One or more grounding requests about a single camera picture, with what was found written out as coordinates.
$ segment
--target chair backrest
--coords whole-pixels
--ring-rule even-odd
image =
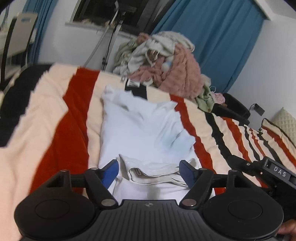
[[[37,13],[20,13],[12,19],[2,55],[1,82],[5,80],[5,66],[8,57],[23,52],[21,67],[25,65],[25,57],[37,16]]]

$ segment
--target striped blanket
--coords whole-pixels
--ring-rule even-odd
[[[1,240],[20,238],[13,219],[15,207],[57,171],[77,174],[98,166],[101,94],[107,84],[126,89],[119,76],[55,64],[38,81],[17,80],[8,91],[0,111]],[[195,137],[194,149],[204,168],[227,174],[226,159],[233,154],[248,161],[268,156],[296,173],[295,146],[268,120],[256,131],[158,89],[145,87],[143,91],[153,103],[177,102],[175,109],[184,128]]]

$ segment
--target window sill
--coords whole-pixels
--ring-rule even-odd
[[[91,29],[91,30],[95,30],[95,31],[105,31],[105,28],[93,23],[80,23],[80,22],[66,22],[65,23],[66,26],[71,26],[71,27],[77,27],[77,28],[85,28],[85,29]],[[126,38],[130,38],[130,39],[134,39],[137,38],[137,36],[132,35],[132,34],[128,34],[126,32],[123,31],[119,31],[118,33],[119,36],[122,37],[126,37]]]

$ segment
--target blue curtain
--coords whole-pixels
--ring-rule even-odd
[[[46,28],[58,0],[27,0],[23,12],[38,13],[36,38],[28,53],[28,62],[36,64]]]
[[[223,93],[245,65],[264,19],[253,0],[176,0],[153,33],[172,30],[190,39],[201,72]]]

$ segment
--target pink fleece garment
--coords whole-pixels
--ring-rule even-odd
[[[147,40],[147,35],[141,33],[137,42],[141,44],[145,40]],[[161,69],[164,60],[163,56],[159,56],[153,67],[143,65],[128,77],[140,82],[152,78],[156,87],[162,91],[187,99],[197,97],[202,91],[204,81],[200,76],[200,67],[193,54],[182,44],[177,43],[172,67],[167,72]]]

